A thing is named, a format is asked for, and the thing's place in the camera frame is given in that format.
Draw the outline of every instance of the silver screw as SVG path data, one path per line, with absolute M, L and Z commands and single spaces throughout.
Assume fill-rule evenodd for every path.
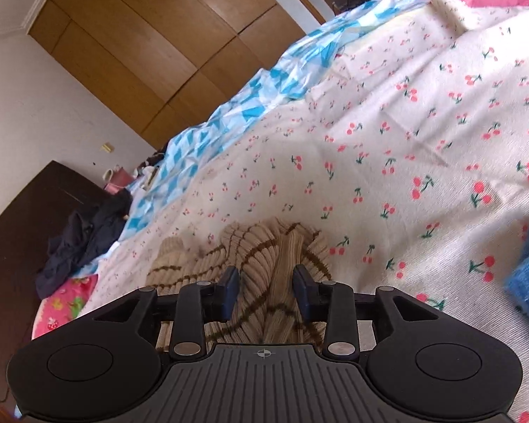
M 327 350 L 336 356 L 349 356 L 355 352 L 355 347 L 347 342 L 334 342 L 327 347 Z
M 174 352 L 180 356 L 192 356 L 200 353 L 202 348 L 196 342 L 181 342 L 174 346 Z

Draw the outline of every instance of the beige knit sweater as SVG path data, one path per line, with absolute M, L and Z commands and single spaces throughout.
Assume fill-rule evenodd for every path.
M 327 241 L 319 231 L 279 219 L 242 226 L 233 223 L 220 245 L 199 257 L 186 251 L 180 238 L 161 244 L 147 286 L 159 295 L 175 294 L 184 285 L 217 281 L 229 265 L 240 272 L 241 285 L 232 318 L 205 326 L 208 349 L 221 343 L 314 343 L 320 347 L 324 323 L 302 322 L 292 294 L 292 269 L 304 264 L 316 281 L 330 280 Z M 162 323 L 157 349 L 167 350 L 172 323 Z

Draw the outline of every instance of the cherry print bed sheet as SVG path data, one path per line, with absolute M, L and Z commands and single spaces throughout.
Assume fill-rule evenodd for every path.
M 347 45 L 100 263 L 83 313 L 142 286 L 163 238 L 206 251 L 272 216 L 322 229 L 338 281 L 395 286 L 511 346 L 511 416 L 529 423 L 529 322 L 503 291 L 529 224 L 529 8 L 432 0 Z

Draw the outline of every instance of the blue and white checkered fabric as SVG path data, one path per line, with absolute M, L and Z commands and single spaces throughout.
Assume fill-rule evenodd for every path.
M 270 70 L 260 70 L 228 103 L 200 125 L 184 130 L 168 145 L 151 190 L 134 206 L 120 241 L 147 226 L 188 187 L 196 172 L 234 143 L 253 123 L 279 104 L 302 98 L 317 84 L 337 50 L 397 15 L 429 0 L 371 0 L 339 15 L 294 43 Z

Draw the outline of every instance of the dark wooden headboard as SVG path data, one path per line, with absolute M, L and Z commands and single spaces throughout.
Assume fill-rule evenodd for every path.
M 49 164 L 0 215 L 0 402 L 13 410 L 6 366 L 31 339 L 39 299 L 35 274 L 47 260 L 47 241 L 59 235 L 69 214 L 108 194 L 59 162 Z

